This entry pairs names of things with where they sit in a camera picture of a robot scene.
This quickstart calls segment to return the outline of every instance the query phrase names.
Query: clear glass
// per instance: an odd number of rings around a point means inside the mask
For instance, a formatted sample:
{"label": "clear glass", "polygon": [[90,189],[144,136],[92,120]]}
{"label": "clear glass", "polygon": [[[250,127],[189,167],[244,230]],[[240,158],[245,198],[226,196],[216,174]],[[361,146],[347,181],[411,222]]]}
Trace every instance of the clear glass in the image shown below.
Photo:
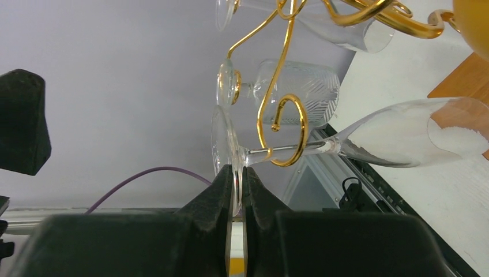
{"label": "clear glass", "polygon": [[[432,98],[378,110],[332,137],[306,144],[304,155],[332,154],[386,167],[417,167],[480,155],[489,150],[489,108],[473,98]],[[240,207],[243,166],[286,160],[296,145],[268,149],[239,146],[231,120],[214,108],[212,148],[215,172],[235,170],[236,206]]]}
{"label": "clear glass", "polygon": [[[234,0],[217,0],[216,18],[220,31],[231,22],[234,5]],[[239,7],[270,13],[275,10],[275,5],[259,0],[239,0]],[[350,13],[351,7],[346,3],[334,2],[334,7],[339,13]],[[338,26],[331,20],[323,3],[307,3],[296,19],[321,39],[353,51],[368,53],[377,53],[384,49],[395,32],[393,28],[373,18],[353,26]]]}
{"label": "clear glass", "polygon": [[[254,83],[241,83],[240,98],[253,98],[258,109],[270,85],[278,60],[266,59],[260,63],[258,76]],[[229,108],[237,86],[236,75],[229,59],[224,60],[217,75],[217,104]],[[303,62],[286,61],[281,74],[273,87],[270,101],[266,107],[264,123],[272,124],[280,99],[293,93],[304,104],[309,126],[318,128],[326,125],[338,105],[340,79],[333,69],[327,66]],[[285,105],[282,124],[300,124],[299,113],[294,105]]]}

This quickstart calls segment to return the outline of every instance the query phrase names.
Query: gold metal holder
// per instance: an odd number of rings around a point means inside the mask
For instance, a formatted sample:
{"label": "gold metal holder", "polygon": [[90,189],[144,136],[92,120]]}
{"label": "gold metal holder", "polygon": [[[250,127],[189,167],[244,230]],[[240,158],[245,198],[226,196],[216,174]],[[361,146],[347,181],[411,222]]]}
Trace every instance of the gold metal holder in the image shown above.
{"label": "gold metal holder", "polygon": [[453,29],[458,31],[454,14],[449,10],[432,12],[428,16],[428,24],[425,24],[411,19],[413,15],[411,10],[399,1],[377,0],[374,4],[371,4],[369,0],[342,0],[360,11],[340,17],[332,8],[330,0],[321,1],[325,4],[331,19],[340,26],[355,25],[375,17],[375,19],[391,28],[421,39],[434,39],[441,35],[445,29],[443,22],[447,22]]}
{"label": "gold metal holder", "polygon": [[[237,11],[239,7],[239,1],[234,1],[234,13]],[[422,39],[433,39],[438,37],[444,30],[444,22],[447,22],[450,26],[452,26],[455,30],[458,31],[458,28],[455,23],[454,14],[449,10],[436,10],[430,14],[428,17],[428,24],[420,23],[416,20],[412,19],[413,13],[412,11],[396,0],[342,0],[346,4],[357,8],[359,11],[352,14],[338,14],[335,10],[334,5],[331,3],[331,0],[321,0],[326,10],[328,11],[331,19],[340,26],[351,26],[358,23],[362,23],[370,18],[375,18],[376,20],[384,23],[391,28],[394,28],[400,32],[406,33],[408,35],[422,38]],[[263,128],[263,117],[265,113],[266,106],[268,104],[269,98],[272,94],[272,90],[277,83],[279,78],[281,69],[284,65],[285,58],[287,56],[287,52],[289,49],[290,41],[292,38],[292,33],[294,30],[295,17],[300,13],[300,11],[304,8],[307,0],[301,0],[300,4],[297,6],[297,0],[291,0],[291,6],[289,14],[285,14],[282,9],[287,3],[287,0],[276,0],[276,9],[268,16],[268,18],[262,22],[259,26],[257,26],[254,30],[252,30],[248,35],[243,37],[241,40],[236,42],[230,49],[227,55],[228,59],[231,59],[232,53],[244,42],[249,40],[256,33],[265,28],[277,15],[283,20],[288,21],[287,31],[285,33],[284,45],[282,49],[282,53],[280,55],[279,61],[277,63],[277,68],[273,73],[272,79],[270,81],[270,85],[266,91],[266,94],[261,102],[261,105],[258,109],[257,114],[257,132],[260,143],[263,148],[268,148],[268,156],[272,155],[272,149],[268,147],[264,135]],[[241,87],[241,74],[238,70],[235,70],[236,82],[237,86],[235,88],[235,95],[232,100],[232,104],[236,103],[239,97],[239,91]],[[280,130],[280,121],[282,110],[287,102],[292,102],[296,106],[299,111],[299,119],[300,119],[300,136],[299,143],[295,153],[285,161],[273,160],[272,163],[286,167],[294,164],[300,158],[302,152],[304,151],[304,147],[307,142],[307,136],[309,134],[309,125],[307,122],[307,114],[306,109],[304,108],[303,103],[300,99],[294,94],[284,95],[277,107],[275,121],[272,125],[272,130],[274,132],[278,132]]]}

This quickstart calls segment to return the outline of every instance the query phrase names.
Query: black foam pad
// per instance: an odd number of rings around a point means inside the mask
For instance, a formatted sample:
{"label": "black foam pad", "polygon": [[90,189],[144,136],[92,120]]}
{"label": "black foam pad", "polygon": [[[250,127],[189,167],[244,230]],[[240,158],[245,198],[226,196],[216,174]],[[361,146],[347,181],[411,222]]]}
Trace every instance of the black foam pad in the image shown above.
{"label": "black foam pad", "polygon": [[23,69],[0,76],[0,168],[36,175],[51,155],[45,82]]}

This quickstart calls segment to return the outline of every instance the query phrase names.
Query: white wall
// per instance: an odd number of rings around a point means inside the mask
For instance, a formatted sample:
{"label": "white wall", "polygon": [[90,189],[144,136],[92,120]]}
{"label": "white wall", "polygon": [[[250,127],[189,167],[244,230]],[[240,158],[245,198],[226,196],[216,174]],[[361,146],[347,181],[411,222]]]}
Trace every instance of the white wall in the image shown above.
{"label": "white wall", "polygon": [[[155,166],[180,166],[212,179],[210,118],[216,73],[227,49],[266,13],[240,9],[215,28],[214,0],[0,2],[0,73],[23,68],[47,82],[52,156],[35,177],[0,171],[11,207],[87,207],[118,182]],[[279,56],[285,22],[276,20],[234,56],[243,80]],[[289,58],[338,68],[352,54],[306,30]],[[232,117],[241,144],[258,147],[255,110],[240,99]],[[295,143],[294,130],[270,141]],[[255,166],[271,191],[283,193],[291,168]],[[179,207],[204,185],[178,173],[153,173],[105,207]]]}

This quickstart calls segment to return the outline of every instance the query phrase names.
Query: champagne flute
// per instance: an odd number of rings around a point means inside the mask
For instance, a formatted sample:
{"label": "champagne flute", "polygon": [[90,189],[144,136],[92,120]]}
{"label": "champagne flute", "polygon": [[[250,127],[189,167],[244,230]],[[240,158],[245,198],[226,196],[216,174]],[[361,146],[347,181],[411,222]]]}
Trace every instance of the champagne flute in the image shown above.
{"label": "champagne flute", "polygon": [[[262,0],[217,0],[216,26],[219,31],[226,28],[231,22],[235,8],[241,6],[270,13],[276,8],[275,5]],[[334,7],[340,13],[342,9],[352,8],[342,2],[335,3]],[[368,53],[377,53],[384,49],[395,32],[374,18],[353,26],[338,26],[331,20],[323,3],[307,3],[296,19],[323,40],[346,49]]]}
{"label": "champagne flute", "polygon": [[[417,167],[480,155],[489,150],[489,108],[473,98],[431,98],[395,104],[353,123],[332,137],[308,142],[303,156],[329,154],[386,167]],[[228,114],[214,107],[212,155],[217,174],[234,171],[233,213],[241,206],[242,171],[288,159],[297,145],[247,149],[238,144]]]}

